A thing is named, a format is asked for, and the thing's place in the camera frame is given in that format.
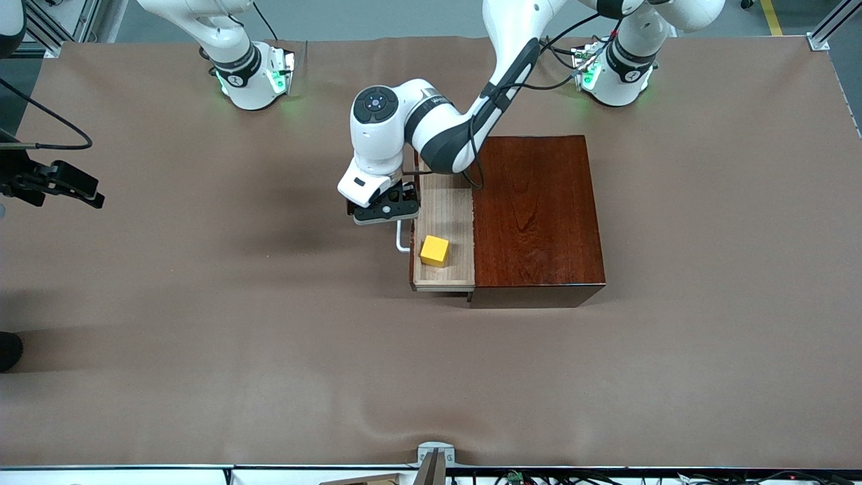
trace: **wood grain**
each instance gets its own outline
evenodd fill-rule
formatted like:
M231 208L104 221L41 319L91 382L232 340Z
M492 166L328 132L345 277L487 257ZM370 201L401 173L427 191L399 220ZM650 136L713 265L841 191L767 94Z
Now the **wood grain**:
M586 140L498 136L472 194L476 287L603 284Z
M415 158L418 170L428 167ZM476 286L473 261L472 190L459 176L430 174L417 182L422 202L410 238L410 284L416 291L470 292ZM449 241L444 268L422 264L418 252L426 236Z

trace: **cable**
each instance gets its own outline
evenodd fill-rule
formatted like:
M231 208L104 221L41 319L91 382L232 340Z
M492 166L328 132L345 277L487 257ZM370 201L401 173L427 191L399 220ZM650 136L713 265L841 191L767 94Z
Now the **cable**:
M613 480L612 478L609 478L606 475L602 475L601 473L596 473L594 471L589 471L589 470L583 469L583 470L578 470L578 473L590 476L590 477L592 477L595 480L598 480L600 482L610 483L610 485L621 485L619 482Z
M264 23L266 24L266 27L268 29L270 29L270 34L272 34L272 38L275 39L276 41L278 41L279 38L275 34L275 30L272 30L272 25L269 24L269 22L266 20L266 17L264 17L264 15L260 12L260 8L258 8L258 4L256 2L252 2L252 5L254 5L254 9L258 11L258 15L260 16L260 20L264 21Z
M551 49L552 51L554 51L555 53L558 53L558 54L572 55L571 49L564 49L564 48L560 48L560 47L556 47L556 46L551 46L548 44L548 42L550 42L550 41L551 41L551 38L546 35L545 40L539 41L539 44L542 47L544 47L546 50ZM573 48L577 49L577 48L583 48L583 47L585 47L585 46L577 46L577 47L573 47Z
M551 90L557 89L557 88L565 85L565 83L569 82L572 79L572 77L573 77L573 74L570 74L568 78L565 78L562 81L559 81L557 84L550 85L550 86L535 86L535 85L529 85L527 83L509 83L507 85L500 86L499 89L500 89L500 91L502 91L502 90L513 88L513 87L518 87L518 88L523 87L523 88L532 89L535 91L551 91Z
M470 116L470 122L467 124L467 134L470 136L470 147L473 149L473 163L475 163L476 168L479 169L479 183L474 182L473 179L470 178L470 174L467 172L467 170L470 169L469 166L464 169L464 172L461 172L461 175L464 176L464 180L466 180L474 189L482 190L484 189L484 170L482 168L482 159L479 158L479 152L476 150L476 132L475 127L473 126L475 122L476 114L474 113Z
M533 483L536 483L536 480L534 480L533 476L538 476L545 483L545 485L552 485L551 484L551 478L539 473L538 471L530 471L530 472L522 471L521 475L527 477Z
M576 69L576 67L575 67L575 66L573 66L573 65L569 64L568 62L564 61L564 60L563 60L563 58L559 57L559 54L558 54L558 52L557 52L557 51L558 51L558 49L557 49L556 47L551 47L551 49L550 49L550 50L551 50L551 54L553 54L553 57L555 57L555 58L557 59L557 61L559 61L559 63L560 63L560 64L562 64L563 66L568 67L569 69L571 69L571 70L573 70L573 71Z
M21 91L18 91L13 85L7 83L5 79L0 78L0 85L3 85L6 89L14 92L15 95L18 96L19 98L23 99L24 101L27 101L28 103L32 104L36 108L39 108L40 110L46 112L48 115L50 115L51 117L53 117L54 119L56 119L60 123L63 123L67 127L71 128L75 133L80 135L81 138L84 138L84 141L85 141L85 143L83 145L53 145L53 144L43 144L43 143L32 143L32 148L36 148L36 149L45 148L45 149L51 149L51 150L86 150L87 148L93 146L92 138L90 138L81 128L78 128L77 126L75 126L74 124L70 123L68 120L63 118L62 116L49 110L48 108L43 106L38 101L31 98L30 96L24 94Z
M766 482L769 480L774 480L774 479L776 479L780 476L783 476L783 475L790 475L790 476L793 476L794 478L802 478L804 480L817 482L820 485L831 485L829 480L826 480L824 478L820 478L819 476L814 476L814 475L811 475L808 473L804 473L802 471L795 471L795 470L779 471L778 473L774 473L770 476L767 476L766 478L761 478L759 480L746 480L746 479L740 479L738 477L721 479L721 478L714 478L712 476L706 476L706 475L700 475L700 474L694 474L691 476L691 478L700 480L700 482L692 482L692 485L698 485L701 483L710 484L710 485L760 485L763 482Z
M583 19L582 21L575 22L571 27L569 27L569 28L567 28L566 30L564 30L564 31L560 32L559 34L557 34L557 36L556 36L556 37L554 37L554 38L553 38L553 40L551 40L550 42L548 42L548 43L547 43L547 44L546 44L546 45L541 49L541 52L545 52L545 50L547 49L547 47L548 47L548 46L552 46L552 45L553 45L553 44L555 44L558 40L562 39L564 35L568 34L569 32L572 32L572 30L574 30L575 28L578 28L578 27L580 27L580 26L584 25L584 24L585 24L585 23L587 23L587 22L594 21L594 20L596 20L598 17L600 17L600 15L595 14L595 15L593 15L593 16L588 16L587 18Z
M242 28L245 28L245 27L246 27L246 24L245 24L245 23L242 23L242 22L240 22L240 21L236 20L236 17L234 17L233 15L228 14L228 18L229 18L230 20L234 21L234 23L235 23L235 24L237 24L237 25L239 25L240 27L242 27Z

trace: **yellow cube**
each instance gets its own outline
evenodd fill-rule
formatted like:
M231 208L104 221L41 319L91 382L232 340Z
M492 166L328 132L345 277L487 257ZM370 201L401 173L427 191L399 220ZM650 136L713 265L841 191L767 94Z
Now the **yellow cube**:
M437 268L446 266L446 256L449 255L449 241L435 236L426 236L422 244L419 259L423 263Z

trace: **black cable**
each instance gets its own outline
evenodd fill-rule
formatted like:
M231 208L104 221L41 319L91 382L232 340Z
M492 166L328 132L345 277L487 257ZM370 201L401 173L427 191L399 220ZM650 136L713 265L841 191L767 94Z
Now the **black cable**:
M591 476L600 482L610 483L610 485L622 485L621 483L615 481L614 479L612 479L606 475L603 475L601 473L594 472L594 471L589 471L589 470L584 469L584 470L579 470L578 473L582 473L584 475Z
M0 78L0 85L3 85L6 89L14 92L15 95L18 96L19 98L23 99L24 101L27 101L28 103L32 104L36 108L39 108L40 110L46 112L48 115L53 117L55 120L59 121L60 123L63 123L67 127L71 128L75 133L79 134L81 136L81 138L84 138L84 141L85 141L85 143L83 145L53 145L53 144L35 143L34 148L37 148L37 149L43 148L43 149L51 149L51 150L86 150L87 148L93 146L92 138L90 138L81 128L78 128L77 126L75 126L74 124L70 123L68 120L63 118L62 116L49 110L48 108L43 106L38 101L31 98L30 96L24 94L21 91L18 91L13 85L7 83L5 79Z
M506 479L506 483L509 483L509 480L508 480L508 479L509 479L509 473L510 473L511 471L512 471L512 470L507 470L503 475L499 476L499 477L497 478L497 480L494 482L494 485L500 485L500 482L502 482L502 481L503 481L503 479Z
M237 25L239 25L240 27L242 27L242 28L245 28L245 27L246 27L246 24L245 24L245 23L242 23L242 22L240 22L240 21L238 21L238 20L236 20L236 17L234 17L234 16L232 16L232 15L228 14L228 18L229 18L230 20L234 21L234 23L235 23L235 24L237 24Z
M551 90L554 90L554 89L561 87L562 85L565 85L565 83L569 82L570 80L572 80L571 75L568 78L563 79L562 81L559 81L557 84L550 85L550 86L534 86L534 85L529 85L527 83L509 83L507 85L500 86L499 89L500 89L500 91L503 91L503 90L513 88L513 87L523 87L523 88L532 89L532 90L536 90L536 91L551 91Z
M580 27L580 26L584 25L584 24L585 24L585 23L587 23L587 22L594 21L594 20L596 20L598 17L600 17L600 15L595 14L595 15L593 15L593 16L588 16L587 18L583 19L582 21L575 22L571 27L569 27L569 28L567 28L566 30L564 30L564 31L560 32L559 34L557 34L557 36L556 36L556 37L554 37L550 42L548 42L548 43L547 43L547 44L546 44L546 45L541 49L541 52L545 52L545 50L547 49L547 47L548 47L548 46L552 46L552 45L553 45L553 44L555 44L558 40L562 39L564 35L568 34L569 32L572 32L572 30L574 30L575 28L578 28L578 27Z
M546 43L542 43L541 41L540 41L539 43L540 43L543 47L547 45ZM572 69L573 71L576 69L576 67L575 67L575 66L573 66L573 65L569 64L568 62L564 61L564 60L563 60L563 58L559 57L559 55L560 55L560 54L572 55L572 52L571 52L571 51L565 51L564 49L561 49L561 48L559 48L559 47L554 47L554 46L549 46L549 47L548 47L548 50L550 50L550 51L551 51L551 54L553 54L553 57L557 58L557 61L559 61L559 63L560 63L560 64L562 64L563 66L568 67L569 69Z
M533 476L538 476L545 483L545 485L552 485L551 479L549 477L539 473L538 471L521 472L521 475L526 476L533 483L536 482L536 480L533 478Z
M820 478L819 476L814 476L814 475L811 475L808 473L804 473L802 471L795 471L795 470L779 471L778 473L774 473L770 476L767 476L765 478L761 478L759 480L746 480L746 479L740 479L738 477L721 479L721 478L715 478L712 476L706 476L706 475L700 475L700 474L694 474L691 476L691 478L701 480L701 482L693 482L694 485L697 485L698 483L708 483L708 484L712 484L712 485L760 485L763 482L766 482L769 480L774 480L774 479L776 479L780 476L783 476L783 475L791 475L791 476L794 476L795 478L802 478L804 480L817 482L817 483L820 483L821 485L830 485L829 480L826 480L824 478Z
M276 41L278 41L279 38L275 34L275 30L272 30L272 25L269 24L269 22L266 20L266 17L264 17L264 15L260 12L260 8L258 7L257 2L252 2L252 5L254 5L254 9L258 11L258 15L260 16L260 20L264 21L264 23L266 24L266 27L268 29L270 29L270 34L272 34L272 38L275 39Z
M616 21L616 25L614 26L614 29L610 31L610 35L608 35L608 39L604 42L605 45L608 45L608 42L611 42L612 40L614 40L616 38L617 34L619 34L619 32L620 32L620 26L621 25L622 25L622 19Z
M577 484L577 483L579 483L579 482L587 482L587 483L589 483L590 485L599 485L599 483L598 483L598 482L593 482L593 481L592 481L591 479L589 479L589 478L582 478L582 477L579 477L579 476L576 476L576 477L575 477L575 481L574 481L574 482L572 482L572 481L571 481L571 480L569 480L569 479L566 479L566 480L565 480L565 485L576 485L576 484Z
M484 189L484 170L482 168L482 159L479 158L479 152L476 150L476 132L475 127L473 126L475 122L476 115L473 114L470 116L469 124L467 124L467 134L470 137L470 147L473 149L473 162L476 164L476 168L479 169L479 183L474 182L473 179L470 178L470 174L467 172L470 167L465 168L464 172L461 172L461 175L464 176L464 180L466 180L474 189L482 190Z

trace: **metal bracket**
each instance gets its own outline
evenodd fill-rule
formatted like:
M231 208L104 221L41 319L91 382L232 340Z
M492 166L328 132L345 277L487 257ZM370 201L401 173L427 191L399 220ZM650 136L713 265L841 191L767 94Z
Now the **metal bracket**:
M396 247L396 249L398 249L398 251L400 251L402 253L409 253L410 252L410 246L403 246L401 244L401 231L402 231L401 222L402 221L403 221L402 219L398 219L396 221L397 224L395 226L395 247Z
M447 468L459 466L455 463L455 446L441 441L426 441L420 444L416 450L416 466L422 466L422 460L425 459L428 453L432 453L434 450L440 450L443 454L443 457L446 459Z
M805 38L809 41L809 47L811 47L812 51L828 51L829 50L829 41L817 42L814 40L814 33L808 32L805 34Z

